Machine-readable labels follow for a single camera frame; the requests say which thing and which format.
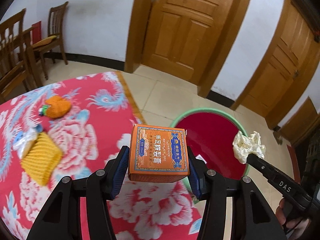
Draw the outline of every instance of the product box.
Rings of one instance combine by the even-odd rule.
[[[175,182],[189,174],[184,129],[134,125],[128,167],[130,180]]]

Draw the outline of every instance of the human hand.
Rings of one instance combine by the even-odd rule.
[[[283,213],[284,201],[285,201],[284,198],[283,198],[282,200],[280,200],[279,206],[278,206],[277,209],[276,209],[276,217],[277,217],[277,219],[279,220],[280,225],[284,225],[284,223],[285,223],[285,221],[286,221],[286,217],[284,216],[284,213]],[[287,227],[288,229],[291,229],[291,228],[293,228],[296,224],[298,224],[300,221],[301,221],[301,218],[293,219],[293,220],[289,221],[289,222],[286,224],[286,227]],[[288,240],[295,240],[295,239],[297,239],[298,237],[300,237],[300,236],[303,234],[304,230],[306,230],[309,222],[310,222],[309,219],[302,220],[302,221],[296,226],[296,228],[293,230],[293,233],[291,234],[291,236],[289,237]]]

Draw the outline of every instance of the floral tablecloth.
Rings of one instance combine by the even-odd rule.
[[[57,120],[38,116],[53,95],[70,100],[70,112]],[[132,126],[141,122],[133,114],[132,101],[121,74],[105,72],[47,85],[0,105],[0,216],[17,238],[27,238],[63,176],[87,177],[115,158],[123,145],[130,145]],[[25,173],[12,150],[15,135],[38,123],[64,153],[44,187]],[[137,183],[126,177],[108,207],[118,240],[196,239],[201,223],[182,182]],[[83,239],[89,240],[83,198],[81,225]]]

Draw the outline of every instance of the orange yarn toy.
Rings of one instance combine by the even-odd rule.
[[[60,96],[53,96],[45,103],[46,105],[39,109],[39,115],[46,115],[53,119],[64,116],[71,109],[71,103]]]

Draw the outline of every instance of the blue and white plastic wrapper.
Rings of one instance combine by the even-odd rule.
[[[42,132],[42,130],[43,128],[39,124],[36,127],[30,128],[25,133],[18,133],[13,142],[12,149],[17,151],[17,155],[20,160],[28,154],[34,142],[38,138],[38,133]]]
[[[242,164],[246,164],[247,157],[250,153],[254,153],[259,158],[264,159],[266,147],[261,144],[261,136],[256,131],[254,131],[250,137],[244,136],[242,132],[239,131],[232,145],[235,158]]]

